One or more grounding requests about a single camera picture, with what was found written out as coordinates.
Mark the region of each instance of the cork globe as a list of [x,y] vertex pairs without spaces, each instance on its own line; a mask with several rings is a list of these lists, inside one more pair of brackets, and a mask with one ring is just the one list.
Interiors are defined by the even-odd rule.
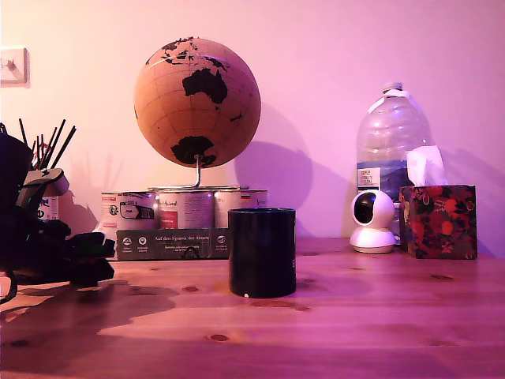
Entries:
[[134,90],[140,131],[165,158],[195,167],[224,164],[254,137],[260,92],[253,73],[228,47],[179,39],[145,63]]

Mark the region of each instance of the plastic water bottle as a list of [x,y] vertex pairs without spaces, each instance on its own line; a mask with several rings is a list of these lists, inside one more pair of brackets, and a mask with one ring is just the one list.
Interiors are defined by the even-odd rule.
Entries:
[[381,190],[395,203],[390,226],[399,244],[399,190],[412,186],[406,153],[431,145],[428,120],[402,83],[387,83],[369,109],[357,135],[357,192]]

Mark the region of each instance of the white camera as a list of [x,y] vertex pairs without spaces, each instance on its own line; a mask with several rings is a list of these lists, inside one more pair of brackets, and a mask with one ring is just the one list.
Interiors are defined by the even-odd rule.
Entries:
[[358,228],[350,236],[350,244],[362,253],[389,253],[395,235],[387,229],[395,216],[393,200],[384,192],[368,189],[351,203],[351,212]]

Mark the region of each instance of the globe stand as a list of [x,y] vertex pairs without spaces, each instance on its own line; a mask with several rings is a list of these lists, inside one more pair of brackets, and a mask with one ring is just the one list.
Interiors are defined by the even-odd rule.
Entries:
[[200,187],[201,179],[202,179],[202,170],[201,170],[201,156],[196,155],[196,178],[194,184],[183,184],[180,186],[153,186],[148,187],[148,190],[247,190],[248,187],[240,187],[240,186],[205,186]]

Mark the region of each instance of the wooden tabletop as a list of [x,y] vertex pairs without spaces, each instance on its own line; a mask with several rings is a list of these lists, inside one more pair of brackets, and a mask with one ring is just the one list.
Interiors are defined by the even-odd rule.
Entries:
[[228,261],[114,262],[95,291],[20,287],[2,379],[505,377],[505,261],[297,242],[297,291],[241,298]]

